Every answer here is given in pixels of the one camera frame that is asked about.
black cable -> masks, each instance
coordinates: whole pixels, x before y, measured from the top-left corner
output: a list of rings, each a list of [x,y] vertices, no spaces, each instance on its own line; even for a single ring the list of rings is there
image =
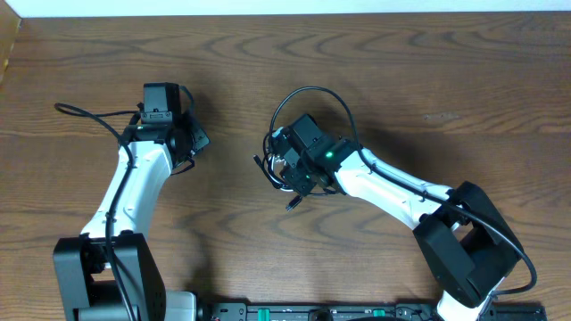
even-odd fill
[[[189,158],[187,159],[187,161],[190,162],[190,165],[188,165],[188,166],[186,166],[185,168],[181,169],[180,171],[178,171],[178,172],[176,172],[176,173],[172,173],[172,174],[170,174],[170,175],[171,175],[171,176],[174,176],[174,175],[182,174],[182,173],[184,173],[184,172],[186,172],[186,171],[188,171],[188,170],[190,170],[190,169],[193,169],[193,168],[194,168],[194,160],[189,157]]]
[[[138,112],[131,117],[131,119],[128,121],[128,123],[129,123],[129,125],[136,125],[140,119],[141,119],[141,113]]]
[[[424,319],[424,318],[422,317],[422,314],[424,313],[424,311],[421,310],[421,309],[413,309],[413,308],[411,308],[411,307],[397,307],[397,308],[394,310],[394,311],[395,311],[395,315],[396,315],[396,311],[399,310],[399,309],[407,309],[407,310],[409,310],[409,311],[412,311],[412,315],[417,315],[418,318],[420,319],[420,321],[432,321],[432,318],[431,318],[431,317],[428,317],[428,319]]]
[[[178,86],[178,88],[180,88],[180,90],[182,90],[186,94],[188,99],[190,100],[190,106],[188,107],[188,112],[190,112],[191,114],[194,114],[194,98],[193,98],[193,95],[190,94],[190,91],[185,86]]]
[[[273,164],[271,164],[269,161],[270,152],[268,151],[268,148],[266,147],[266,142],[268,140],[268,137],[271,136],[271,134],[273,134],[273,133],[267,133],[261,142],[261,149],[264,153],[264,158],[261,160],[261,170],[264,172],[264,175],[266,175],[266,177],[268,178],[270,183],[276,189],[293,190],[291,186],[289,186],[283,179],[281,179],[280,177],[278,177],[276,175],[276,173],[274,172],[274,169],[272,168]]]
[[[308,196],[329,196],[331,193],[309,193]]]
[[[57,103],[56,105],[54,105],[54,108],[57,111],[59,111],[60,113],[64,113],[66,115],[75,116],[75,117],[89,117],[89,118],[91,118],[90,116],[86,116],[85,114],[82,114],[80,112],[66,111],[62,107],[63,108],[70,108],[73,106],[69,106],[68,104],[65,104],[65,103]],[[94,117],[103,118],[103,117],[137,114],[137,113],[138,113],[138,111],[114,111],[114,112],[107,112],[107,113],[103,113],[103,114],[92,114],[92,113],[90,113],[90,115],[92,115]]]
[[[119,270],[117,269],[117,262],[115,261],[115,253],[114,253],[112,241],[111,241],[112,224],[114,222],[117,202],[119,201],[121,193],[123,192],[123,189],[125,188],[125,184],[128,181],[128,177],[131,174],[131,170],[133,169],[135,162],[133,159],[133,153],[128,148],[128,143],[122,139],[122,137],[119,135],[119,133],[117,133],[115,131],[115,129],[113,129],[111,126],[109,126],[109,124],[107,124],[105,121],[103,121],[100,118],[100,117],[107,117],[107,116],[113,116],[113,115],[122,115],[125,113],[132,113],[132,112],[117,111],[117,112],[112,112],[112,113],[108,113],[108,114],[99,114],[99,115],[105,115],[105,116],[98,116],[97,114],[94,115],[89,111],[84,111],[78,107],[74,107],[74,106],[71,106],[71,105],[68,105],[65,103],[56,103],[54,105],[54,108],[57,111],[62,112],[62,113],[67,114],[67,115],[78,116],[78,117],[88,117],[90,119],[95,120],[96,122],[101,124],[103,127],[105,127],[107,130],[109,130],[115,136],[115,138],[117,138],[119,145],[121,147],[123,147],[123,149],[125,149],[125,152],[127,153],[127,156],[128,156],[127,169],[125,170],[125,174],[123,175],[123,178],[121,179],[121,181],[119,183],[119,187],[117,187],[117,192],[115,192],[115,195],[113,196],[113,199],[111,201],[111,205],[109,207],[109,211],[105,214],[105,217],[106,217],[106,220],[105,220],[105,249],[107,251],[107,260],[109,261],[109,265],[111,266],[113,276],[115,277],[115,281],[117,282],[117,285],[119,287],[120,297],[121,297],[121,300],[123,301],[123,305],[125,306],[125,309],[127,310],[128,318],[130,321],[137,321],[137,316],[135,315],[135,311],[133,311],[133,306],[131,306],[131,302],[128,299],[127,290],[125,289],[125,284],[123,283],[123,280],[121,278]],[[70,112],[70,111],[66,111],[64,109],[75,111],[75,113]]]
[[[473,221],[489,228],[490,230],[492,230],[495,234],[497,234],[499,237],[501,237],[501,239],[503,239],[511,248],[513,248],[513,250],[516,252],[516,254],[525,262],[525,264],[527,265],[527,268],[529,269],[529,273],[531,275],[531,280],[530,282],[522,287],[518,287],[515,289],[509,289],[509,290],[498,290],[498,291],[494,291],[491,293],[492,296],[497,296],[497,295],[504,295],[504,294],[515,294],[515,293],[521,293],[521,292],[526,292],[531,290],[535,284],[537,283],[537,271],[535,271],[535,267],[533,262],[531,261],[531,259],[529,259],[529,257],[527,256],[527,254],[525,254],[525,252],[521,249],[519,249],[519,247],[517,247],[510,239],[509,237],[507,237],[507,234],[502,231],[501,227],[496,227],[494,226],[495,224],[488,221],[487,218],[485,218],[484,215],[480,214],[480,213],[476,213],[474,211],[471,210],[465,210],[462,209],[458,206],[455,206],[453,204],[450,204],[449,202],[445,201],[445,200],[441,200],[440,198],[437,198],[429,193],[427,193],[426,191],[419,191],[414,187],[410,187],[406,184],[404,184],[403,182],[385,174],[382,170],[378,169],[377,166],[375,166],[375,164],[370,164],[368,162],[368,160],[365,158],[365,155],[363,154],[363,151],[361,149],[361,145],[359,143],[359,134],[357,133],[357,126],[355,125],[355,120],[353,118],[353,115],[351,113],[351,110],[349,109],[349,107],[347,106],[347,104],[345,103],[345,101],[335,92],[333,92],[332,90],[329,90],[327,88],[324,87],[320,87],[320,86],[305,86],[305,87],[301,87],[298,89],[295,89],[291,94],[289,94],[283,101],[281,104],[279,104],[279,106],[276,108],[276,111],[274,112],[274,116],[271,119],[271,122],[269,123],[269,132],[273,133],[274,130],[274,125],[276,123],[276,118],[277,118],[277,114],[279,113],[279,111],[281,111],[281,109],[284,107],[284,105],[295,95],[299,94],[300,92],[306,91],[306,90],[317,90],[317,91],[321,91],[321,92],[325,92],[328,93],[330,95],[332,95],[345,109],[347,116],[349,118],[349,122],[351,123],[351,128],[353,131],[353,139],[355,140],[355,145],[357,146],[357,152],[359,154],[359,157],[361,158],[361,160],[363,161],[363,163],[365,163],[365,165],[367,165],[368,168],[371,169],[372,172],[376,173],[377,175],[379,175],[380,177],[388,180],[389,182],[406,189],[409,192],[415,193],[416,195],[419,195],[421,197],[426,198],[429,201],[432,202],[436,202],[440,205],[442,205],[443,207],[445,207],[448,210],[454,210],[456,212],[458,212],[460,215],[463,215],[467,218],[472,219]],[[269,139],[269,145],[272,146],[272,138],[270,137]]]

